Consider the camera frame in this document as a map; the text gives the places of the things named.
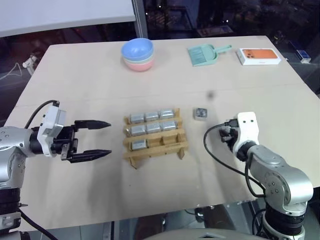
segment stacked bowls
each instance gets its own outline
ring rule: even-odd
[[[121,53],[125,64],[134,71],[146,71],[154,64],[154,46],[147,38],[135,38],[126,42]]]

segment white box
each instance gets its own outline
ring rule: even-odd
[[[236,55],[242,65],[277,65],[281,62],[272,48],[239,48]]]

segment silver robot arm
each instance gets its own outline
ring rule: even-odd
[[[280,240],[303,240],[304,214],[307,202],[313,196],[311,181],[303,171],[288,165],[281,156],[259,145],[258,134],[254,112],[241,112],[232,126],[220,129],[221,140],[228,144],[238,159],[246,162],[251,175],[265,187],[265,234]]]
[[[101,129],[111,126],[104,121],[76,120],[74,125],[64,126],[65,111],[59,110],[59,102],[48,108],[39,127],[26,129],[13,126],[0,127],[0,240],[29,240],[27,232],[13,231],[21,223],[20,189],[22,188],[26,158],[35,155],[54,157],[70,163],[86,162],[111,153],[110,150],[86,150],[77,153],[79,129]]]

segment silver battery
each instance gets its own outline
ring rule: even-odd
[[[150,121],[155,121],[155,120],[158,120],[159,119],[159,114],[156,112],[156,111],[153,111],[153,112],[146,112],[144,114],[144,118],[147,122],[150,122]]]
[[[132,136],[140,136],[146,134],[146,126],[145,125],[138,125],[131,127],[131,135]]]
[[[161,119],[172,119],[175,117],[175,113],[172,109],[164,109],[160,111]]]
[[[133,141],[131,143],[131,149],[133,151],[135,150],[141,150],[141,149],[146,149],[147,148],[147,141],[144,140],[137,140],[137,141]]]
[[[161,126],[159,122],[148,123],[146,125],[146,132],[148,134],[161,132]]]
[[[175,121],[163,121],[161,127],[163,131],[169,131],[177,129],[177,124]]]
[[[145,115],[143,113],[135,113],[130,115],[130,122],[132,124],[139,124],[145,122]]]

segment small blue object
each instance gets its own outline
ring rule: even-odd
[[[135,38],[121,48],[122,56],[130,61],[143,61],[154,53],[154,46],[147,38]]]

